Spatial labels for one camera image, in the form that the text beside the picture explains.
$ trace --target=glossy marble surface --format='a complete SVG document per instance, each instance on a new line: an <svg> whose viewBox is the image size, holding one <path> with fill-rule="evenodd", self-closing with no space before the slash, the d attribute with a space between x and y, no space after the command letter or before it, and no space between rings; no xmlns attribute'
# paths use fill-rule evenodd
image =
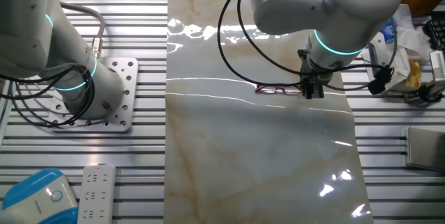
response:
<svg viewBox="0 0 445 224"><path fill-rule="evenodd" d="M372 223L346 96L255 94L218 53L224 2L168 0L165 223ZM258 32L250 0L243 16L267 54L300 69L309 31ZM241 74L298 81L249 45L234 3L223 24L225 53ZM339 74L332 85L342 86Z"/></svg>

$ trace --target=black wire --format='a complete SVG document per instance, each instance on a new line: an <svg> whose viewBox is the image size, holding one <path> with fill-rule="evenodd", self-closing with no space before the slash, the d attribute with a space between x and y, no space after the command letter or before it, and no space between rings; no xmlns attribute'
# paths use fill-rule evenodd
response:
<svg viewBox="0 0 445 224"><path fill-rule="evenodd" d="M70 119L66 120L65 122L62 123L54 123L54 122L49 122L45 119L43 119L45 123L41 123L41 122L33 122L32 120L29 120L23 113L22 111L19 109L17 102L15 100L13 100L13 104L15 109L17 110L17 112L23 117L23 119L25 119L27 122L31 123L32 125L35 126L39 126L39 127L60 127L63 125L69 125L71 123L73 123L74 121L78 120L80 117L83 116L83 114L85 114L85 112L91 107L92 102L94 101L95 98L95 85L94 85L94 81L91 79L91 75L89 71L82 70L82 68L79 68L78 71L80 73L85 73L82 77L83 80L88 84L86 86L86 98L84 100L84 103L81 106L81 110L74 114Z"/></svg>
<svg viewBox="0 0 445 224"><path fill-rule="evenodd" d="M37 98L43 94L45 94L47 91L49 91L51 88L53 88L65 75L67 75L69 72L71 72L71 68L67 69L59 74L59 77L55 78L44 90L34 94L34 95L26 95L26 96L10 96L10 95L3 95L0 94L1 98L4 99L10 99L10 100L23 100L23 99L33 99Z"/></svg>
<svg viewBox="0 0 445 224"><path fill-rule="evenodd" d="M47 78L37 79L37 80L23 80L23 79L16 79L16 78L12 78L12 77L7 77L7 76L2 75L2 74L0 74L0 78L2 78L2 79L7 79L7 80L9 80L9 81L21 82L21 83L28 83L28 84L39 83L39 82L44 82L44 81L51 81L51 80L54 80L54 79L58 78L59 76L66 75L66 73L68 73L68 72L74 70L74 69L75 69L76 67L78 67L78 66L72 66L72 67L68 68L67 70L65 70L65 71L63 71L63 72L60 72L60 73L58 73L58 74L55 74L55 75L50 76L50 77L47 77Z"/></svg>
<svg viewBox="0 0 445 224"><path fill-rule="evenodd" d="M88 13L88 14L91 14L92 16L96 17L97 19L99 19L100 27L99 27L99 32L97 32L96 38L102 38L102 36L104 35L104 31L105 31L105 19L99 12L97 12L96 10L93 10L91 8L86 8L84 6L79 6L79 5L74 5L74 4L68 4L68 3L65 3L62 1L60 2L60 4L61 4L62 8L79 11L79 12L83 12L83 13Z"/></svg>
<svg viewBox="0 0 445 224"><path fill-rule="evenodd" d="M218 49L219 49L219 51L220 51L220 55L221 55L222 60L224 61L225 65L230 69L230 71L232 71L232 72L233 72L236 76L238 76L239 78L241 78L241 79L243 79L243 80L245 80L245 81L248 81L248 82L250 82L250 83L254 83L254 84L260 85L260 86L298 86L298 85L301 85L303 82L297 82L297 83L290 83L290 84L287 84L287 83L264 83L264 82L254 81L254 80L251 80L251 79L249 79L249 78L243 76L242 74L238 73L238 72L237 72L237 71L230 65L229 61L227 61L227 58L226 58L226 56L224 55L223 46L221 45L221 26L223 25L224 14L225 14L225 11L227 10L227 7L228 7L229 4L230 4L230 1L232 1L232 0L227 0L226 3L225 3L225 5L224 5L224 7L222 8L221 15L220 15L220 18L219 18L219 20L218 20L218 31L217 31L217 34L216 34L216 35L217 35L217 38L218 38Z"/></svg>

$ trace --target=power strip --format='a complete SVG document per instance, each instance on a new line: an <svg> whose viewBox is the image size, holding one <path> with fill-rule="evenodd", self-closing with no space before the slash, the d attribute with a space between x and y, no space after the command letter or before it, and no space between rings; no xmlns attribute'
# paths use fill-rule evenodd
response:
<svg viewBox="0 0 445 224"><path fill-rule="evenodd" d="M116 167L86 166L77 224L111 224Z"/></svg>

